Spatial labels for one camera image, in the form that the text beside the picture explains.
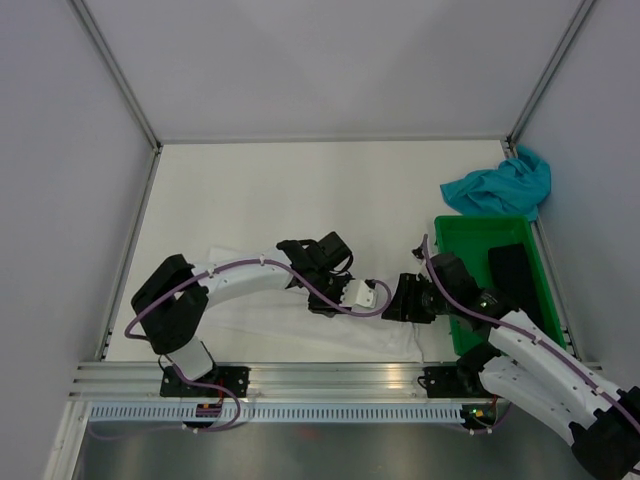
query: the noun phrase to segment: black mounting bracket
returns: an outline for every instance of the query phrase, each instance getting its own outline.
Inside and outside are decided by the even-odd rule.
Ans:
[[[199,378],[198,383],[221,385],[238,398],[246,398],[249,388],[249,367],[220,366]],[[164,398],[211,398],[218,393],[207,387],[192,387],[180,380],[171,367],[164,369],[160,396]]]

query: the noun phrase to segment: green tray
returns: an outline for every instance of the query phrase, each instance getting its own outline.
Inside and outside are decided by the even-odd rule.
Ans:
[[[531,226],[526,217],[465,217],[444,216],[435,220],[438,251],[453,252],[462,259],[469,273],[481,287],[491,287],[488,251],[493,247],[503,247],[514,243],[523,243],[533,273],[540,308],[544,320],[544,332],[562,348],[567,345],[562,336],[549,284],[547,283],[538,249],[533,240]],[[458,355],[463,355],[477,344],[480,337],[464,330],[452,315],[451,335],[453,348]]]

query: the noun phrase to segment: cable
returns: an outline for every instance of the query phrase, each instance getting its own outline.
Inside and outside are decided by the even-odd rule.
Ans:
[[[225,272],[227,270],[231,270],[233,268],[244,267],[244,266],[247,266],[247,265],[273,265],[274,267],[281,268],[282,270],[285,270],[286,272],[288,272],[291,275],[293,275],[294,277],[296,277],[296,279],[298,281],[300,281],[300,283],[302,283],[302,285],[304,285],[307,288],[307,290],[309,290],[311,293],[313,293],[316,297],[318,297],[320,300],[325,302],[331,308],[339,311],[340,313],[344,313],[344,314],[350,315],[352,317],[368,318],[368,317],[375,317],[377,315],[380,315],[382,312],[384,312],[389,307],[389,305],[391,304],[391,300],[393,300],[393,294],[391,293],[391,289],[389,288],[389,286],[386,283],[384,283],[383,281],[381,281],[381,280],[373,280],[373,283],[375,283],[377,285],[380,285],[385,290],[385,292],[387,294],[387,298],[386,298],[386,301],[385,301],[384,305],[382,307],[380,307],[379,309],[374,310],[373,312],[353,312],[353,311],[351,311],[351,310],[349,310],[347,308],[341,307],[337,303],[334,303],[332,300],[330,300],[325,295],[323,295],[322,292],[320,292],[318,289],[316,289],[311,283],[309,283],[309,281],[307,281],[301,274],[296,272],[294,269],[292,269],[288,265],[285,265],[284,263],[278,262],[277,260],[271,260],[271,259],[268,259],[268,258],[264,259],[263,261],[261,261],[258,258],[252,258],[252,259],[247,259],[247,260],[236,260],[234,262],[230,262],[230,263],[227,263],[225,265],[220,265],[219,267],[216,267],[215,269],[213,269],[213,271],[211,273],[206,271],[206,272],[199,273],[198,275],[194,275],[190,279],[182,282],[180,285],[172,288],[167,293],[161,295],[158,299],[154,300],[147,308],[142,310],[129,323],[129,325],[127,325],[127,327],[124,329],[124,336],[126,338],[129,338],[129,339],[132,339],[132,340],[149,341],[149,339],[146,336],[135,334],[135,333],[131,333],[131,331],[133,330],[133,327],[135,327],[138,323],[140,323],[140,321],[144,317],[146,317],[150,312],[152,312],[160,304],[162,304],[163,302],[165,302],[169,298],[173,297],[176,293],[181,292],[182,290],[187,288],[189,285],[191,285],[193,283],[196,283],[196,282],[202,280],[203,278],[207,278],[209,276],[217,275],[217,274],[220,274],[220,273]]]
[[[428,243],[427,239],[428,239],[427,235],[425,235],[423,237],[423,239],[422,239],[422,251],[423,251],[424,256],[425,256],[425,266],[427,267],[427,271],[429,272],[429,276],[431,277],[431,280],[436,285],[436,287],[438,288],[438,290],[440,291],[442,296],[447,300],[447,302],[449,302],[457,310],[460,310],[462,313],[464,313],[466,315],[469,315],[469,316],[471,316],[473,318],[477,318],[478,320],[481,320],[481,321],[486,322],[486,323],[490,323],[490,324],[498,326],[498,327],[504,327],[504,328],[507,328],[509,330],[513,330],[514,332],[519,333],[520,335],[526,337],[527,339],[529,339],[529,340],[531,340],[533,342],[537,342],[538,345],[540,345],[542,348],[544,348],[549,353],[551,353],[554,357],[556,357],[558,360],[560,360],[560,362],[562,362],[567,368],[569,368],[569,370],[571,370],[582,381],[584,381],[589,386],[589,388],[591,388],[594,391],[598,392],[599,395],[602,398],[604,398],[609,404],[611,404],[611,406],[613,406],[616,410],[618,410],[622,414],[622,416],[633,426],[633,428],[636,430],[636,432],[640,435],[640,423],[638,423],[638,421],[635,418],[633,418],[633,415],[631,415],[631,413],[629,413],[627,411],[627,409],[624,408],[620,404],[620,402],[618,402],[615,398],[613,398],[607,392],[603,392],[602,389],[598,386],[598,384],[596,382],[594,382],[591,379],[591,377],[589,377],[589,375],[587,375],[582,370],[580,370],[580,368],[578,368],[576,365],[574,365],[571,362],[571,360],[565,358],[564,355],[562,353],[558,352],[552,345],[547,343],[545,340],[539,340],[538,341],[536,335],[534,335],[533,333],[525,330],[524,328],[518,327],[516,325],[511,325],[510,323],[503,322],[503,321],[498,320],[496,318],[488,317],[488,316],[483,315],[481,313],[474,312],[473,310],[470,310],[470,309],[466,308],[465,306],[461,305],[460,303],[458,303],[456,301],[456,299],[453,298],[449,294],[449,292],[447,292],[447,290],[444,288],[444,285],[442,285],[442,282],[440,281],[440,279],[438,278],[438,275],[435,272],[435,268],[433,267],[433,262],[432,262],[431,258],[429,257],[429,243]]]

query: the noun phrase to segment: black pad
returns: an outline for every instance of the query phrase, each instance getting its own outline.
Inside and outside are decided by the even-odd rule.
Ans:
[[[540,300],[524,245],[516,243],[490,248],[489,270],[494,285],[524,310],[531,321],[544,332]]]

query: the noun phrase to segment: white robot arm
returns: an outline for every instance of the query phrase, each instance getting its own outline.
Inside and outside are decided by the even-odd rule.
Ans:
[[[187,380],[196,380],[215,367],[195,336],[202,314],[254,292],[304,286],[310,291],[309,310],[329,316],[380,315],[430,323],[437,315],[453,314],[486,340],[476,347],[479,355],[471,351],[458,361],[467,378],[471,373],[486,392],[510,400],[554,430],[596,479],[618,480],[633,470],[640,461],[638,387],[624,391],[586,368],[501,292],[479,288],[459,258],[452,254],[429,258],[426,238],[414,255],[425,260],[431,282],[421,275],[402,274],[393,298],[382,284],[387,290],[384,305],[366,313],[351,309],[374,309],[380,303],[374,284],[381,282],[350,275],[351,251],[335,232],[318,242],[288,240],[218,264],[192,265],[174,255],[133,297],[138,316],[125,335],[148,340]],[[344,262],[346,267],[337,271]],[[137,323],[146,336],[131,333]]]

